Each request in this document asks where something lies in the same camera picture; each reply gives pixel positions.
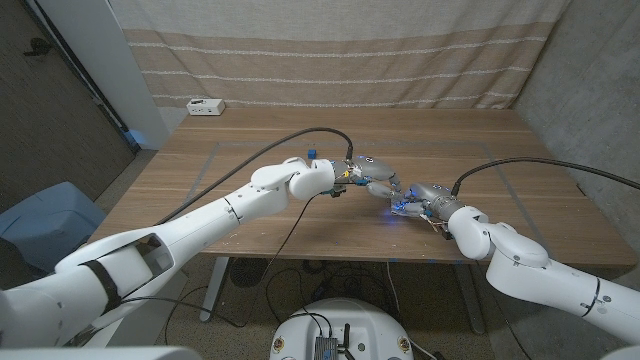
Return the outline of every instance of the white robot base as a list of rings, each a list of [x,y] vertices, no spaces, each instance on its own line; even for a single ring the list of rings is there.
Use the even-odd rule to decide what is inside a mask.
[[[404,328],[371,304],[332,298],[310,304],[306,310],[326,320],[314,316],[320,324],[318,327],[311,315],[305,315],[304,309],[295,312],[276,330],[270,360],[413,359]]]

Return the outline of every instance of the beige curtain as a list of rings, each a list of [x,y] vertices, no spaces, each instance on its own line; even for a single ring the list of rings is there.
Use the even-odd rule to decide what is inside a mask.
[[[566,1],[110,1],[160,108],[508,107]]]

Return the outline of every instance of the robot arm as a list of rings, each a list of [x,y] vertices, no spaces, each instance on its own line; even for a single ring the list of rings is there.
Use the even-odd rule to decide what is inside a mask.
[[[498,291],[567,311],[640,344],[640,292],[550,259],[534,240],[505,223],[490,224],[487,215],[438,185],[412,184],[405,202],[405,208],[419,208],[422,217],[446,221],[464,256],[491,256],[486,276]]]
[[[301,158],[258,169],[242,188],[162,225],[115,234],[64,258],[55,274],[0,291],[0,348],[61,346],[90,324],[102,328],[157,293],[193,256],[241,224],[334,187],[328,160]]]

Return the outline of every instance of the white power strip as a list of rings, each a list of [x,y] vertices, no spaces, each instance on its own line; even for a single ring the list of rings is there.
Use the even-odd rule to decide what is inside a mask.
[[[222,99],[191,99],[187,104],[190,115],[220,115],[224,110]]]

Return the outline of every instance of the wire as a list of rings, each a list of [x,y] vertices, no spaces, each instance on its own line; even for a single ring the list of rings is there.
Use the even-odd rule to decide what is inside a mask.
[[[298,269],[293,269],[293,268],[286,268],[284,270],[280,270],[277,273],[275,273],[271,279],[269,279],[269,281],[267,282],[267,286],[265,287],[265,297],[267,298],[267,305],[269,306],[269,310],[271,311],[271,314],[273,315],[273,317],[276,318],[276,321],[278,321],[278,324],[282,324],[283,322],[280,321],[280,318],[278,317],[278,314],[276,313],[275,309],[273,308],[273,305],[271,304],[271,299],[269,298],[269,286],[271,286],[271,282],[273,281],[273,279],[275,279],[276,277],[278,277],[278,275],[285,273],[287,271],[294,271],[296,274],[298,274],[298,289],[300,291],[300,300],[302,300],[302,310],[304,310],[305,315],[310,315],[311,318],[316,322],[316,324],[318,325],[318,328],[320,329],[320,336],[323,337],[323,333],[322,333],[322,326],[320,326],[320,323],[318,322],[318,319],[316,319],[312,313],[310,313],[309,311],[307,311],[307,308],[304,306],[304,304],[307,302],[304,298],[304,294],[302,293],[302,275],[300,274],[300,271],[298,271]],[[329,323],[329,320],[327,320],[325,318],[325,320],[327,321],[327,323],[329,324],[329,337],[331,337],[333,335],[333,329],[331,327],[331,323]]]
[[[567,168],[571,168],[571,169],[582,170],[582,171],[586,171],[586,172],[589,172],[589,173],[592,173],[592,174],[604,176],[604,177],[606,177],[608,179],[617,181],[619,183],[622,183],[622,184],[631,186],[632,188],[640,190],[640,183],[637,183],[635,181],[631,181],[629,179],[625,179],[625,178],[623,178],[621,176],[614,175],[614,174],[608,173],[606,171],[594,169],[592,167],[578,165],[578,164],[569,163],[569,162],[565,162],[565,161],[553,160],[553,159],[533,158],[533,157],[517,157],[517,158],[507,158],[507,159],[488,162],[488,163],[486,163],[484,165],[480,165],[478,167],[475,167],[475,168],[467,171],[466,173],[462,174],[462,176],[460,176],[458,178],[458,180],[456,180],[455,184],[453,184],[453,188],[451,189],[451,195],[453,195],[453,196],[458,195],[458,192],[460,191],[460,185],[462,183],[462,180],[464,180],[469,175],[474,174],[474,173],[476,173],[476,172],[478,172],[480,170],[484,170],[486,168],[490,168],[492,166],[501,165],[501,164],[508,164],[508,163],[514,163],[514,162],[534,162],[534,163],[563,166],[563,167],[567,167]]]
[[[387,277],[389,277],[389,284],[391,284],[391,290],[393,290],[393,298],[396,300],[396,309],[398,310],[398,314],[400,314],[400,302],[398,301],[398,294],[396,293],[396,287],[393,285],[393,280],[391,280],[391,269],[389,268],[388,261],[387,261]]]
[[[411,342],[411,345],[413,345],[413,347],[414,347],[414,348],[416,348],[416,349],[418,349],[418,350],[422,351],[425,355],[427,355],[428,357],[432,358],[433,360],[438,360],[438,358],[437,358],[437,357],[435,357],[435,356],[431,355],[431,353],[430,353],[430,352],[428,352],[427,350],[425,350],[425,349],[421,348],[418,344],[416,344],[416,342],[415,342],[415,341],[413,341],[413,340],[411,340],[411,339],[409,339],[409,341]]]
[[[295,230],[296,226],[298,226],[298,223],[300,222],[300,219],[302,219],[302,215],[304,214],[304,211],[307,209],[307,206],[309,206],[309,204],[311,203],[311,200],[313,200],[318,195],[320,195],[320,194],[314,195],[304,205],[304,207],[302,208],[302,211],[300,212],[300,215],[298,216],[298,219],[296,220],[295,224],[293,224],[293,227],[291,227],[291,231],[289,231],[289,234],[287,235],[287,237],[282,242],[282,245],[280,245],[280,248],[278,249],[276,254],[271,258],[271,260],[269,261],[269,264],[267,264],[267,267],[264,269],[264,272],[262,273],[262,276],[260,277],[260,281],[258,282],[258,284],[262,283],[264,278],[267,276],[267,272],[269,271],[269,268],[271,267],[271,264],[278,257],[278,255],[280,254],[280,251],[282,251],[282,248],[284,248],[284,246],[287,244],[287,241],[289,241],[289,238],[291,237],[291,234],[293,234],[293,231]],[[224,316],[222,316],[220,314],[215,314],[215,315],[217,317],[219,317],[220,319],[222,319],[224,322],[226,322],[227,324],[229,324],[229,325],[231,325],[233,327],[243,328],[249,323],[249,321],[251,320],[251,316],[253,316],[253,312],[255,311],[256,303],[258,301],[258,294],[260,294],[260,292],[258,290],[256,290],[255,294],[253,295],[253,300],[251,302],[251,308],[249,310],[249,314],[247,315],[246,320],[242,324],[237,324],[234,321],[232,321],[232,320],[230,320],[230,319],[228,319],[228,318],[226,318],[226,317],[224,317]],[[320,327],[320,323],[318,322],[318,320],[316,320],[316,324],[318,324],[318,327]]]
[[[197,287],[191,291],[189,291],[188,293],[186,293],[183,297],[180,298],[180,301],[184,300],[187,296],[193,294],[194,292],[201,290],[201,289],[206,289],[206,286],[200,286]],[[169,321],[171,321],[171,317],[173,316],[173,313],[176,311],[176,308],[178,307],[178,305],[180,304],[174,304],[173,308],[171,309],[171,312],[169,313],[169,317],[167,317],[167,321],[164,323],[164,344],[169,346],[169,340],[167,340],[167,329],[169,328]]]
[[[297,318],[297,317],[300,317],[300,316],[307,316],[307,315],[309,315],[309,316],[311,316],[311,317],[318,316],[318,317],[323,318],[323,319],[324,319],[324,321],[326,321],[326,322],[327,322],[327,324],[329,325],[329,337],[332,337],[332,336],[333,336],[333,327],[331,326],[331,322],[329,321],[329,319],[327,319],[326,317],[324,317],[324,315],[322,315],[322,314],[318,314],[318,313],[310,313],[310,312],[306,312],[306,313],[302,313],[302,314],[294,314],[294,315],[289,316],[289,317],[287,318],[287,320],[289,320],[289,319],[293,319],[293,318]]]
[[[478,266],[478,269],[480,269],[480,271],[482,271],[482,268],[480,267],[480,262],[478,260],[476,260],[476,266]],[[502,315],[502,318],[504,319],[504,322],[507,323],[507,327],[509,328],[509,331],[511,332],[511,335],[515,339],[516,343],[518,344],[518,347],[520,348],[520,351],[522,351],[522,353],[524,354],[524,356],[527,357],[527,359],[532,360],[531,356],[529,356],[529,353],[527,352],[527,350],[525,350],[524,346],[522,346],[522,343],[520,342],[520,339],[516,335],[516,332],[513,330],[513,327],[511,326],[511,323],[509,322],[509,319],[507,319],[507,315],[504,313],[504,310],[502,310],[502,306],[500,306],[500,303],[498,302],[498,299],[496,298],[496,296],[493,294],[493,291],[489,290],[489,294],[491,294],[491,297],[493,298],[493,301],[496,303],[496,306],[498,307],[498,310],[500,311],[500,315]]]
[[[298,226],[298,223],[300,222],[300,219],[302,219],[302,215],[304,215],[304,211],[307,210],[307,206],[309,206],[309,204],[311,203],[311,200],[315,199],[316,196],[318,196],[318,195],[320,195],[320,194],[313,195],[313,197],[311,199],[309,199],[309,201],[307,201],[307,203],[304,205],[304,207],[302,208],[302,211],[300,212],[300,215],[298,216],[298,219],[296,220],[296,223],[293,224],[293,227],[291,228],[291,231],[289,231],[289,234],[287,235],[287,237],[282,242],[282,245],[280,245],[280,248],[278,249],[276,254],[273,256],[271,261],[269,261],[269,265],[267,265],[267,270],[269,269],[269,266],[271,266],[271,263],[273,263],[273,261],[276,259],[278,254],[280,254],[280,251],[282,251],[282,248],[284,248],[284,246],[287,244],[287,241],[289,241],[289,238],[291,237],[291,234],[293,234],[293,231],[296,229],[296,226]],[[265,270],[265,272],[262,274],[262,279],[264,279],[264,276],[267,274],[267,270]]]
[[[172,302],[174,304],[184,305],[184,306],[188,306],[188,307],[191,307],[191,308],[194,308],[194,309],[198,309],[200,311],[208,312],[209,314],[213,315],[213,311],[212,310],[209,310],[207,308],[203,308],[202,306],[186,303],[184,301],[176,300],[176,299],[172,299],[172,298],[165,298],[165,297],[161,297],[161,296],[138,296],[138,297],[135,297],[135,298],[122,300],[120,303],[121,304],[126,304],[128,302],[140,301],[140,300],[160,300],[160,301]]]
[[[388,261],[387,261],[387,276],[389,277],[389,283],[391,284],[391,289],[393,290],[393,297],[396,299],[396,308],[398,309],[398,314],[400,314],[400,302],[398,301],[398,294],[396,293],[396,287],[393,285],[393,280],[391,279],[391,269],[389,268],[389,262]],[[423,353],[425,353],[427,356],[429,356],[433,360],[438,360],[430,352],[428,352],[427,350],[425,350],[425,349],[421,348],[420,346],[418,346],[418,344],[416,344],[415,341],[411,340],[411,338],[409,338],[409,341],[411,342],[411,344],[414,347],[416,347],[418,350],[420,350]]]
[[[195,195],[194,197],[192,197],[191,199],[186,201],[184,204],[179,206],[177,209],[173,210],[169,215],[167,215],[164,218],[162,218],[162,220],[158,221],[155,225],[164,224],[167,221],[173,219],[176,215],[181,213],[182,210],[184,210],[184,209],[188,208],[189,206],[191,206],[191,204],[193,204],[194,202],[199,200],[201,197],[205,196],[207,193],[209,193],[209,191],[213,190],[218,185],[222,184],[224,181],[226,181],[231,176],[233,176],[235,173],[237,173],[240,169],[242,169],[243,167],[247,166],[253,160],[257,159],[260,155],[266,153],[267,151],[273,149],[274,147],[276,147],[276,146],[278,146],[278,145],[280,145],[280,144],[282,144],[282,143],[284,143],[286,141],[289,141],[289,140],[291,140],[291,139],[293,139],[295,137],[298,137],[298,136],[306,134],[306,133],[315,132],[315,131],[331,132],[331,133],[338,134],[338,135],[342,136],[347,141],[347,143],[349,144],[349,146],[347,148],[347,154],[346,154],[345,158],[347,160],[351,160],[351,158],[353,156],[353,143],[351,142],[351,139],[345,133],[343,133],[342,131],[339,131],[339,130],[336,130],[336,129],[333,129],[333,128],[327,128],[327,127],[312,127],[312,128],[300,130],[298,132],[295,132],[295,133],[293,133],[291,135],[285,136],[282,139],[280,139],[278,141],[275,141],[275,142],[265,146],[264,148],[262,148],[257,153],[251,155],[247,160],[243,161],[240,165],[236,166],[233,170],[229,171],[224,176],[222,176],[220,179],[218,179],[216,182],[214,182],[213,184],[209,185],[209,187],[207,187],[206,189],[202,190],[200,193],[198,193],[197,195]]]

